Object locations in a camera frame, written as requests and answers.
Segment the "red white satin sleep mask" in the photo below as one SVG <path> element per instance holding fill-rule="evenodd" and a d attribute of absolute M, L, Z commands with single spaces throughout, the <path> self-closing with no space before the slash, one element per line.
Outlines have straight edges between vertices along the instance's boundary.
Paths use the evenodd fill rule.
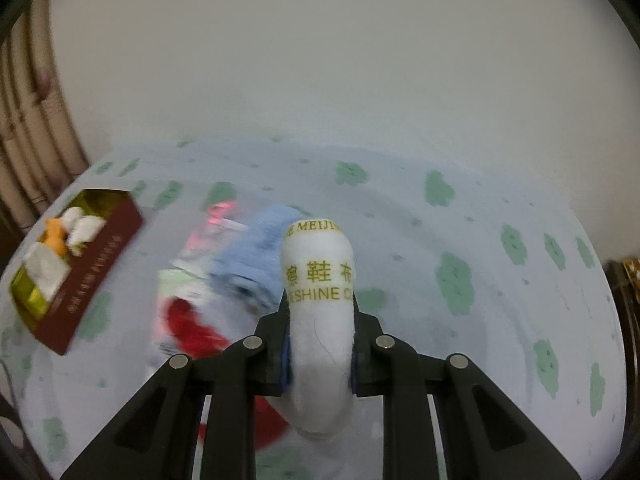
<path fill-rule="evenodd" d="M 165 323 L 177 349 L 193 359 L 216 356 L 230 341 L 206 326 L 188 300 L 171 297 L 165 308 Z M 263 396 L 255 399 L 255 446 L 273 444 L 288 431 L 288 423 Z"/>

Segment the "blue towel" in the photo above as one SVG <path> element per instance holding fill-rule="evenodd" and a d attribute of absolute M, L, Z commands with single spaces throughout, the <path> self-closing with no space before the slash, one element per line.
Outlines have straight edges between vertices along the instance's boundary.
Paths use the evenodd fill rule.
<path fill-rule="evenodd" d="M 282 204 L 258 211 L 248 220 L 246 230 L 214 258 L 209 283 L 251 306 L 276 308 L 283 292 L 280 255 L 284 234 L 292 223 L 303 219 L 299 210 Z"/>

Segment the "white fluffy cloth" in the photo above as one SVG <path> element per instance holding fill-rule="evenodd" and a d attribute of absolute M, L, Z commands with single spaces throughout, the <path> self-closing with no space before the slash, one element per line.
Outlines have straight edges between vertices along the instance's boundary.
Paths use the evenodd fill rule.
<path fill-rule="evenodd" d="M 76 257 L 81 255 L 86 245 L 96 238 L 106 223 L 103 218 L 86 214 L 77 206 L 67 208 L 60 220 L 66 232 L 66 246 Z"/>

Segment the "orange plush toy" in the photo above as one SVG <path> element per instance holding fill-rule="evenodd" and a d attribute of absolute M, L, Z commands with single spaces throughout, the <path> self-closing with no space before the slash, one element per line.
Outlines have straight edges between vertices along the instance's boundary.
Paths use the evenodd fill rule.
<path fill-rule="evenodd" d="M 67 246 L 65 244 L 66 231 L 61 218 L 51 218 L 46 220 L 44 227 L 43 244 L 53 250 L 61 258 L 67 257 Z"/>

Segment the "white shoe shine cloth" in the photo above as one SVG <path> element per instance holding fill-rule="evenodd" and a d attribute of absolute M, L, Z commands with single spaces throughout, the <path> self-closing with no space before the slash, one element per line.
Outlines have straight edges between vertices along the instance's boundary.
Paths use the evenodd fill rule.
<path fill-rule="evenodd" d="M 273 407 L 302 436 L 329 440 L 352 410 L 352 245 L 329 219 L 292 223 L 282 242 L 291 381 Z"/>

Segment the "sachet with pink ribbon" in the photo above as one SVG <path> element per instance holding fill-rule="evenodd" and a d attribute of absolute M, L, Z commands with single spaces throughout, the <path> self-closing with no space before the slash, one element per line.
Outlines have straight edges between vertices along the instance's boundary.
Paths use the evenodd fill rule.
<path fill-rule="evenodd" d="M 192 231 L 179 258 L 196 260 L 216 254 L 232 237 L 242 234 L 246 226 L 235 220 L 237 209 L 238 204 L 234 200 L 207 206 L 206 220 Z"/>

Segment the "pink green wipes pack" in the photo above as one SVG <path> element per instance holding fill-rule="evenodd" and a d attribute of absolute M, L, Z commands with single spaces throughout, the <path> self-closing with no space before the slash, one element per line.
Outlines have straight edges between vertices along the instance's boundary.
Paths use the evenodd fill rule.
<path fill-rule="evenodd" d="M 180 269 L 157 272 L 157 300 L 151 350 L 164 358 L 185 353 L 193 359 L 214 356 L 217 333 L 207 326 L 196 302 L 204 298 L 201 281 Z"/>

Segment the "blue cloud print tablecloth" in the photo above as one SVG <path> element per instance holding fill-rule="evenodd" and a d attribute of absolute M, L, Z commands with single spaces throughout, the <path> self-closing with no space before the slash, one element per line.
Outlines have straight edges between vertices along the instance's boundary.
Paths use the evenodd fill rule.
<path fill-rule="evenodd" d="M 1 374 L 29 440 L 59 476 L 169 356 L 151 350 L 157 272 L 198 278 L 198 312 L 232 342 L 273 311 L 209 283 L 216 254 L 181 260 L 207 206 L 234 200 L 246 226 L 282 204 L 328 218 L 356 256 L 363 312 L 417 352 L 463 353 L 565 455 L 597 479 L 620 452 L 625 351 L 612 292 L 589 238 L 563 203 L 436 162 L 283 141 L 119 148 L 83 188 L 131 193 L 145 222 L 96 292 L 65 356 L 29 333 L 1 299 Z"/>

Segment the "cluttered side shelf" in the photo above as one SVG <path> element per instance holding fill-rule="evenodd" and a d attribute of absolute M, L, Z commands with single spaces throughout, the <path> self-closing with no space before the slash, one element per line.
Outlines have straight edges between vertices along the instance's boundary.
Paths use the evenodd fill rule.
<path fill-rule="evenodd" d="M 639 259 L 629 257 L 620 261 L 610 260 L 604 270 L 616 301 L 626 307 L 638 309 Z"/>

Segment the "red gold toffee tin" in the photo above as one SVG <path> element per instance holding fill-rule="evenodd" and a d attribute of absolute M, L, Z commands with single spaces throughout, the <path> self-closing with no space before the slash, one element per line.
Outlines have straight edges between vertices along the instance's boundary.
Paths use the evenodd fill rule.
<path fill-rule="evenodd" d="M 79 257 L 67 248 L 61 258 L 43 244 L 44 227 L 75 206 L 106 223 Z M 9 282 L 18 318 L 35 340 L 59 356 L 67 352 L 93 296 L 142 226 L 134 198 L 114 188 L 83 188 L 44 217 Z"/>

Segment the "beige patterned curtain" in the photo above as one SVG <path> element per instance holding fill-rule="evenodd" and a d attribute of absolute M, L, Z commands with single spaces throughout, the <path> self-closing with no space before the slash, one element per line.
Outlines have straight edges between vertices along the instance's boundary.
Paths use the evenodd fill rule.
<path fill-rule="evenodd" d="M 1 210 L 27 232 L 88 167 L 55 63 L 51 0 L 32 0 L 1 41 Z"/>

